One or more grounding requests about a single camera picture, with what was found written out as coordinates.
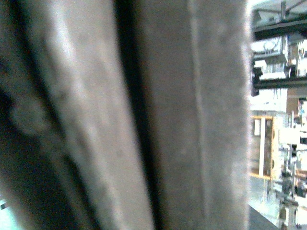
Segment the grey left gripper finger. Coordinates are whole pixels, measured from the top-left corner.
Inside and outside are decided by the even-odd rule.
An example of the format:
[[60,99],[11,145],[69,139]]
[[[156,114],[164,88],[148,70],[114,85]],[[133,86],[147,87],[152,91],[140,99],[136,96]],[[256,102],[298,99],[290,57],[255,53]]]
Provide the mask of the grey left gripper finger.
[[244,0],[137,0],[162,228],[248,228]]

